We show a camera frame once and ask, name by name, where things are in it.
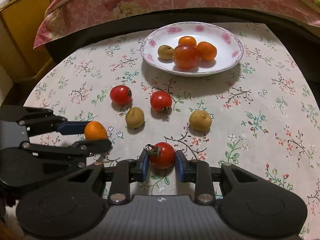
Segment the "wooden yellow cabinet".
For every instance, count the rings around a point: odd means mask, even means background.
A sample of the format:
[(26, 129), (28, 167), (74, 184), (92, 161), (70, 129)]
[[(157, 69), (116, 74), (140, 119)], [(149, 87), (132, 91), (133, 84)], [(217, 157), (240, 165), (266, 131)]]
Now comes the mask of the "wooden yellow cabinet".
[(37, 30), (54, 0), (8, 0), (1, 5), (1, 67), (14, 83), (37, 79), (53, 60), (33, 50)]

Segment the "white floral plate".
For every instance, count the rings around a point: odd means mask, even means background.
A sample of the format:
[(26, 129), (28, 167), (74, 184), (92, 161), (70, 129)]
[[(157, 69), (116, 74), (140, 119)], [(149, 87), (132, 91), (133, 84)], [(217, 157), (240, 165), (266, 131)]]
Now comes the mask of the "white floral plate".
[(145, 62), (179, 76), (208, 76), (229, 70), (243, 57), (240, 40), (227, 29), (202, 22), (179, 22), (150, 33), (140, 46)]

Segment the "brown longan in plate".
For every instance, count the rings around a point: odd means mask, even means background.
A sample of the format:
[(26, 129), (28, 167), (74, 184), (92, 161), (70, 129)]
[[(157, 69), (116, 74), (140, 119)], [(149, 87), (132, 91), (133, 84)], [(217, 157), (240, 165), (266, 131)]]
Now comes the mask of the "brown longan in plate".
[(168, 45), (161, 45), (158, 48), (157, 53), (161, 60), (171, 60), (174, 58), (174, 49)]

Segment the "orange kumquat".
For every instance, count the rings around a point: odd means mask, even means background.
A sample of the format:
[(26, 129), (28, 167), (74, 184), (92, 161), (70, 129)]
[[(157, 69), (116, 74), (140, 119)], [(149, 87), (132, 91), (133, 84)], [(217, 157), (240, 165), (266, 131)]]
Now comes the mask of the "orange kumquat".
[(179, 45), (182, 45), (182, 44), (188, 44), (188, 45), (191, 45), (193, 47), (196, 47), (197, 46), (197, 42), (195, 40), (194, 37), (192, 36), (184, 36), (184, 37), (181, 37), (178, 41), (178, 44)]
[(200, 59), (204, 61), (212, 61), (217, 56), (217, 48), (208, 42), (200, 42), (196, 47)]
[(86, 140), (104, 140), (107, 139), (107, 131), (104, 126), (97, 122), (89, 122), (84, 130)]

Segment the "black bed frame edge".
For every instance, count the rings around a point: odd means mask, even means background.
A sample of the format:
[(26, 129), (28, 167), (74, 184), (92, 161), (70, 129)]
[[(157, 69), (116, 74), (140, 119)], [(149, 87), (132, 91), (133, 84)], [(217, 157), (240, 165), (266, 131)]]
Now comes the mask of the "black bed frame edge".
[(49, 42), (46, 49), (54, 62), (59, 63), (77, 49), (107, 38), (187, 21), (264, 23), (287, 48), (306, 79), (319, 81), (319, 37), (292, 20), (247, 9), (196, 8), (151, 12), (76, 31)]

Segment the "red cherry tomato with stem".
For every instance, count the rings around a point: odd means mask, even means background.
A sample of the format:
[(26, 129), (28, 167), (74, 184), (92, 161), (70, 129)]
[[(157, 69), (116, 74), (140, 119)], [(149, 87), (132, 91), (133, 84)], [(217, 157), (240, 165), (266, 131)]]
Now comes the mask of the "red cherry tomato with stem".
[(167, 142), (158, 142), (155, 145), (148, 144), (144, 150), (149, 155), (150, 163), (156, 168), (167, 169), (175, 163), (175, 149)]

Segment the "red cherry tomato oval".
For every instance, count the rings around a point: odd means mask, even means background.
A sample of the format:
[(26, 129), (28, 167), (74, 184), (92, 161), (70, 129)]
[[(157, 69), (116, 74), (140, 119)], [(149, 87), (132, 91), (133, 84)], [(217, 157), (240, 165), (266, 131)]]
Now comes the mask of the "red cherry tomato oval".
[(110, 98), (118, 105), (127, 105), (132, 101), (131, 89), (125, 85), (118, 85), (111, 89)]

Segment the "floral tablecloth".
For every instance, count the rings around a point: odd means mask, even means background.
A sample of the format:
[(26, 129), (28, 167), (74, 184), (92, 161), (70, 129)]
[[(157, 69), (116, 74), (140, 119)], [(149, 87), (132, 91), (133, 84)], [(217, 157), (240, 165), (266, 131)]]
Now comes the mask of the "floral tablecloth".
[[(146, 31), (79, 49), (51, 70), (25, 105), (49, 108), (69, 120), (98, 121), (113, 148), (96, 156), (106, 166), (136, 158), (147, 144), (168, 142), (187, 158), (220, 166), (238, 165), (298, 194), (308, 217), (303, 239), (319, 239), (319, 107), (287, 48), (263, 24), (224, 24), (244, 46), (234, 68), (208, 77), (181, 77), (145, 63), (140, 45)], [(113, 87), (131, 89), (132, 101), (118, 105)], [(169, 113), (151, 108), (156, 91), (172, 98)], [(127, 127), (132, 107), (144, 112), (144, 124)], [(206, 111), (212, 125), (192, 129), (189, 117)]]

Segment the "large orange-red tomato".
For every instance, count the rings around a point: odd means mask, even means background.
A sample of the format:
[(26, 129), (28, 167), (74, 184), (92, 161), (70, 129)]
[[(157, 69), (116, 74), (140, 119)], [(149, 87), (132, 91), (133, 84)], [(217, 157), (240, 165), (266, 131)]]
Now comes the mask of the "large orange-red tomato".
[(174, 49), (174, 63), (178, 69), (188, 70), (195, 67), (199, 58), (198, 51), (191, 45), (182, 44)]

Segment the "red cherry tomato round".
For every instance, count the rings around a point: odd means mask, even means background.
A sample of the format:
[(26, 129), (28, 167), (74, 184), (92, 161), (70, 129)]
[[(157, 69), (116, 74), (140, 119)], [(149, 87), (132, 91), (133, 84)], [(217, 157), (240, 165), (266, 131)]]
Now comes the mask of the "red cherry tomato round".
[(172, 106), (172, 98), (167, 92), (156, 91), (150, 98), (150, 105), (154, 111), (169, 113)]

